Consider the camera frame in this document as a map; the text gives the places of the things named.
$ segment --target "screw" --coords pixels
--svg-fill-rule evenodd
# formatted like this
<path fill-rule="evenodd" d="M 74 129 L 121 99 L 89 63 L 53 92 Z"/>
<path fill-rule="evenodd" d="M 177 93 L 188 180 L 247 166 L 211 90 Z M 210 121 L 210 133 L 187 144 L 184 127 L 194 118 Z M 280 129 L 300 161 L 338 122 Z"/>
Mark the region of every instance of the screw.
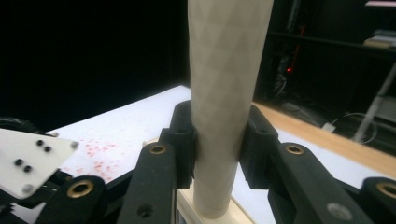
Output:
<path fill-rule="evenodd" d="M 17 160 L 14 161 L 14 164 L 15 164 L 16 166 L 20 166 L 20 165 L 23 164 L 23 160 L 17 159 Z"/>
<path fill-rule="evenodd" d="M 78 142 L 72 142 L 70 147 L 73 148 L 73 149 L 76 149 L 78 147 Z"/>
<path fill-rule="evenodd" d="M 44 148 L 44 151 L 46 151 L 46 152 L 49 152 L 49 151 L 51 151 L 52 150 L 52 147 L 45 147 Z"/>
<path fill-rule="evenodd" d="M 24 171 L 25 173 L 31 172 L 31 171 L 32 171 L 32 166 L 25 166 L 25 168 L 23 168 L 23 171 Z"/>
<path fill-rule="evenodd" d="M 327 210 L 336 218 L 349 221 L 353 219 L 352 213 L 339 203 L 328 203 Z"/>
<path fill-rule="evenodd" d="M 35 142 L 35 144 L 41 147 L 41 146 L 44 145 L 44 141 L 43 140 L 38 140 L 37 142 Z"/>
<path fill-rule="evenodd" d="M 32 191 L 32 189 L 33 189 L 33 185 L 27 184 L 27 185 L 23 186 L 22 191 L 24 193 L 29 193 L 30 191 Z"/>

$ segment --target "brass insert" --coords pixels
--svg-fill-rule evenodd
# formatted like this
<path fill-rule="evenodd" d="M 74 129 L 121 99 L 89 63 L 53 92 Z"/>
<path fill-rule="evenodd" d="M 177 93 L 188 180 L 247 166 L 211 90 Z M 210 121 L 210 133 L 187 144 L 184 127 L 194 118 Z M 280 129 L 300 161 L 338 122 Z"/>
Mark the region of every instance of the brass insert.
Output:
<path fill-rule="evenodd" d="M 67 191 L 69 198 L 80 198 L 89 194 L 93 190 L 93 183 L 91 180 L 80 180 L 74 183 Z"/>
<path fill-rule="evenodd" d="M 381 182 L 376 184 L 376 187 L 379 191 L 381 191 L 381 193 L 386 194 L 390 198 L 396 199 L 396 185 L 387 182 Z"/>
<path fill-rule="evenodd" d="M 149 150 L 151 154 L 163 154 L 166 151 L 166 148 L 163 146 L 154 146 Z"/>
<path fill-rule="evenodd" d="M 304 150 L 300 147 L 297 146 L 286 146 L 286 150 L 291 153 L 291 154 L 295 154 L 295 155 L 301 155 L 304 153 Z"/>

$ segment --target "red stain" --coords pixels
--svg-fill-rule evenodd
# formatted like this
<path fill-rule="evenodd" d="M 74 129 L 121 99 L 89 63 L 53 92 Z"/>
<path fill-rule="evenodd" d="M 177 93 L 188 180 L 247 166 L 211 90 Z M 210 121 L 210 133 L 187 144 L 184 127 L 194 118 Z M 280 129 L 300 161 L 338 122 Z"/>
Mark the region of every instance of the red stain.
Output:
<path fill-rule="evenodd" d="M 76 170 L 76 172 L 80 175 L 82 173 L 82 171 L 84 171 L 84 168 L 79 168 Z"/>

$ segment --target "dark background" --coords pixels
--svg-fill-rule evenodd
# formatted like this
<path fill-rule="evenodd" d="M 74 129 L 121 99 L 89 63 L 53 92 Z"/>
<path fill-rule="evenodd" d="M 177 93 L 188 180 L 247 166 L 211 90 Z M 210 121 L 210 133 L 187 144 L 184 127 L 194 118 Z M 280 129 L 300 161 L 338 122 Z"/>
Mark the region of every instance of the dark background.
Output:
<path fill-rule="evenodd" d="M 0 3 L 0 116 L 51 130 L 188 82 L 184 1 Z"/>
<path fill-rule="evenodd" d="M 270 32 L 285 31 L 291 2 L 275 0 Z M 361 44 L 376 29 L 396 30 L 394 10 L 363 0 L 301 2 L 295 34 L 303 25 L 305 36 Z M 186 0 L 2 1 L 0 31 L 0 116 L 29 119 L 44 131 L 189 85 Z M 258 101 L 274 98 L 278 43 L 267 36 Z M 303 45 L 288 88 L 335 118 L 365 112 L 391 61 Z"/>

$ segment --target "shelf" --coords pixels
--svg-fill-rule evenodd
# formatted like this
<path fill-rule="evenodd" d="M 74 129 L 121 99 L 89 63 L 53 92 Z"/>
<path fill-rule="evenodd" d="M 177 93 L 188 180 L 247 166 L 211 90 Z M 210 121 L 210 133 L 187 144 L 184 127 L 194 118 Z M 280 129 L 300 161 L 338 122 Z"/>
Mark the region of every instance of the shelf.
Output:
<path fill-rule="evenodd" d="M 287 35 L 278 32 L 268 32 L 267 38 L 277 38 L 289 42 L 294 42 L 297 44 L 314 44 L 314 45 L 328 46 L 339 49 L 348 49 L 355 52 L 359 52 L 362 55 L 366 55 L 368 57 L 376 57 L 390 61 L 396 61 L 396 49 L 374 48 L 374 47 L 364 46 L 363 44 L 360 45 L 360 44 L 347 43 L 343 41 L 334 41 L 334 40 L 307 37 L 307 36 Z"/>

